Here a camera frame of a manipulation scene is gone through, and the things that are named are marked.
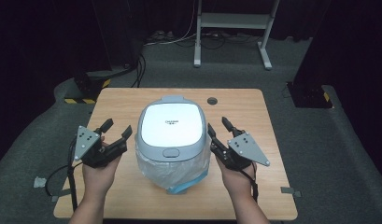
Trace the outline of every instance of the white metal frame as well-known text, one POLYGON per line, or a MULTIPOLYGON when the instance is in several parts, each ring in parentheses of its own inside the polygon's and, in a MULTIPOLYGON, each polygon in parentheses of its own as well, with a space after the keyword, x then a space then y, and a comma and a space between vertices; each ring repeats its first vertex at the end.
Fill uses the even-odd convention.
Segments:
POLYGON ((202 13, 202 0, 199 0, 197 9, 197 27, 196 27, 196 43, 194 46, 194 62, 195 67, 202 65, 202 48, 201 48, 201 31, 202 27, 220 27, 220 28, 245 28, 245 29, 263 29, 264 34, 262 42, 258 42, 258 50, 262 56, 263 65, 266 70, 272 69, 269 56, 266 51, 267 40, 275 21, 276 12, 280 0, 275 0, 270 14, 227 14, 227 13, 202 13))

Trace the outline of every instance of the yellow and black hazard tape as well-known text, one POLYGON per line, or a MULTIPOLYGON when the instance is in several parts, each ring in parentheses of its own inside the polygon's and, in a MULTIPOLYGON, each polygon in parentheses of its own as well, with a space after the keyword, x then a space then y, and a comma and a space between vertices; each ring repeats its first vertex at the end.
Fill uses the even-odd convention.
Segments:
POLYGON ((64 99, 68 104, 95 104, 96 100, 94 99, 64 99))
POLYGON ((330 102, 330 96, 328 95, 327 92, 324 92, 324 99, 326 102, 330 102))
MULTIPOLYGON (((107 79, 101 89, 104 89, 106 87, 108 87, 109 83, 111 82, 111 79, 107 79)), ((88 105, 92 105, 92 104, 95 104, 97 102, 97 99, 91 99, 91 98, 64 98, 64 101, 68 104, 88 104, 88 105)))

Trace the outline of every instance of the forearm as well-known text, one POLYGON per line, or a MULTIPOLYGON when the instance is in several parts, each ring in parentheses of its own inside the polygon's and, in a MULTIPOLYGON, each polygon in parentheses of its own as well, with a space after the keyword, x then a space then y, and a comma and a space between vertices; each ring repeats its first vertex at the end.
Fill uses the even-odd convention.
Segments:
POLYGON ((251 196, 231 195, 238 224, 269 223, 266 215, 251 196))
POLYGON ((80 202, 74 212, 70 224, 100 224, 103 223, 105 198, 86 198, 80 202))

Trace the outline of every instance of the cable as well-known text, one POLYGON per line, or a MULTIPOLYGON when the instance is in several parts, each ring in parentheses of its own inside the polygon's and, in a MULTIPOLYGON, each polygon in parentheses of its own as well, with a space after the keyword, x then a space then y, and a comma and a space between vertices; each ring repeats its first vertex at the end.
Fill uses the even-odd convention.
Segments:
POLYGON ((68 167, 67 169, 67 177, 69 183, 69 189, 71 191, 71 202, 72 202, 72 210, 75 212, 78 208, 78 199, 77 199, 77 186, 75 184, 74 178, 74 167, 68 167))
POLYGON ((190 32, 190 30, 191 30, 191 26, 193 25, 194 5, 195 5, 195 0, 193 0, 193 9, 192 9, 192 14, 191 14, 191 24, 190 24, 190 27, 188 28, 188 31, 187 31, 186 34, 184 34, 181 38, 176 39, 176 40, 173 40, 173 41, 168 41, 168 42, 156 42, 156 43, 147 43, 147 44, 145 44, 144 46, 150 46, 150 45, 156 45, 156 44, 173 44, 173 43, 176 43, 176 42, 178 42, 178 41, 182 41, 182 40, 184 40, 184 39, 186 39, 186 38, 189 38, 189 37, 187 37, 187 35, 188 35, 188 33, 190 32))
POLYGON ((251 176, 249 176, 246 172, 244 172, 242 169, 238 169, 238 171, 244 175, 248 180, 249 180, 249 183, 251 184, 251 187, 252 187, 252 198, 255 200, 255 202, 257 203, 258 202, 258 196, 259 196, 259 192, 258 192, 258 184, 256 182, 256 175, 255 173, 257 172, 257 169, 255 168, 255 164, 254 162, 251 163, 252 164, 252 168, 254 168, 254 178, 252 178, 251 176))
POLYGON ((77 137, 75 136, 74 139, 72 139, 71 144, 69 145, 67 166, 72 166, 72 158, 74 156, 74 146, 76 142, 77 142, 77 137))
POLYGON ((133 88, 135 86, 135 83, 137 84, 137 88, 140 87, 140 84, 141 84, 141 80, 142 78, 144 77, 144 74, 145 74, 145 70, 146 70, 146 67, 147 67, 147 62, 144 58, 144 56, 142 54, 140 54, 140 59, 138 59, 138 66, 136 67, 136 73, 137 73, 137 78, 135 79, 134 83, 132 84, 131 88, 133 88))
POLYGON ((247 43, 252 43, 252 42, 256 42, 258 40, 260 40, 262 37, 261 36, 258 36, 258 38, 254 39, 254 40, 250 40, 249 39, 251 37, 257 37, 257 36, 254 36, 254 35, 249 35, 249 36, 238 36, 238 35, 231 35, 231 36, 227 36, 225 38, 229 39, 229 38, 238 38, 238 37, 245 37, 246 39, 245 40, 241 40, 241 41, 234 41, 234 40, 227 40, 227 43, 230 43, 230 44, 247 44, 247 43))
POLYGON ((191 45, 188 45, 188 46, 183 46, 183 45, 180 45, 178 43, 175 43, 175 44, 180 46, 180 47, 182 47, 182 48, 192 48, 192 47, 194 47, 194 43, 192 43, 191 45))
POLYGON ((219 45, 219 46, 217 46, 217 47, 215 47, 215 48, 209 48, 209 47, 207 47, 206 45, 203 45, 202 43, 200 44, 203 48, 205 48, 205 49, 220 49, 220 48, 222 48, 224 45, 225 45, 225 43, 226 43, 226 38, 222 35, 222 34, 218 34, 218 36, 219 37, 221 37, 221 39, 223 39, 223 41, 221 42, 221 44, 219 45))
POLYGON ((45 183, 45 191, 46 191, 46 193, 48 194, 48 196, 50 196, 50 197, 53 196, 53 194, 50 193, 50 191, 49 191, 49 186, 48 186, 50 179, 51 179, 55 174, 57 174, 57 172, 63 170, 63 168, 66 168, 66 167, 67 167, 67 165, 64 165, 64 166, 58 168, 57 170, 53 171, 53 173, 51 173, 51 175, 50 175, 50 176, 48 177, 48 179, 46 180, 46 183, 45 183))

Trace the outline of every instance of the gray carpet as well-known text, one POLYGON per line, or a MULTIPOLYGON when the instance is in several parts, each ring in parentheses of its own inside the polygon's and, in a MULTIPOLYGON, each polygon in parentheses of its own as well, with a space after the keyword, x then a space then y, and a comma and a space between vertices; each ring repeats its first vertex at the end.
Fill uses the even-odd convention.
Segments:
MULTIPOLYGON (((212 40, 203 43, 209 48, 219 45, 212 40)), ((269 40, 272 71, 264 70, 254 44, 202 49, 200 68, 192 66, 193 48, 145 47, 147 69, 140 87, 261 89, 290 185, 303 194, 295 199, 299 216, 288 223, 382 223, 382 177, 354 133, 334 88, 324 86, 332 109, 296 108, 286 89, 309 41, 269 40)), ((113 77, 110 87, 130 87, 134 80, 135 72, 113 77)), ((55 105, 30 123, 1 160, 0 223, 67 222, 54 217, 55 204, 33 184, 36 176, 48 177, 65 165, 77 126, 87 125, 91 116, 93 105, 64 103, 71 82, 57 86, 55 105)), ((62 171, 51 179, 50 191, 57 193, 64 181, 62 171)))

